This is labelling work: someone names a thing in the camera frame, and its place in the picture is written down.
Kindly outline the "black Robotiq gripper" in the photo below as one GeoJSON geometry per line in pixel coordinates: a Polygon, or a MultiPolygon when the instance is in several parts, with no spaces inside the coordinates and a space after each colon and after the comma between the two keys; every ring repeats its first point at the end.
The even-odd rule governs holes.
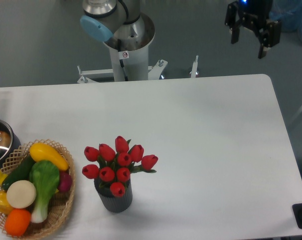
{"type": "Polygon", "coordinates": [[[228,4],[224,24],[231,32],[231,44],[239,41],[240,27],[247,28],[258,33],[258,58],[264,58],[280,42],[282,32],[281,20],[269,20],[272,5],[272,0],[239,0],[228,4]]]}

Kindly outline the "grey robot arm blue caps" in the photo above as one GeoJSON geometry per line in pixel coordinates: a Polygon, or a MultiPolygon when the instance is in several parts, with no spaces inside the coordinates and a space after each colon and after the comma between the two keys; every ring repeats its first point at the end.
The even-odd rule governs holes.
{"type": "MultiPolygon", "coordinates": [[[[252,31],[260,47],[258,58],[268,48],[280,42],[282,22],[271,20],[271,0],[235,0],[228,4],[225,26],[229,27],[231,43],[239,40],[240,28],[252,31]]],[[[105,43],[119,52],[135,51],[147,46],[154,38],[155,27],[147,25],[149,19],[141,12],[138,0],[85,0],[82,29],[93,39],[105,43]]]]}

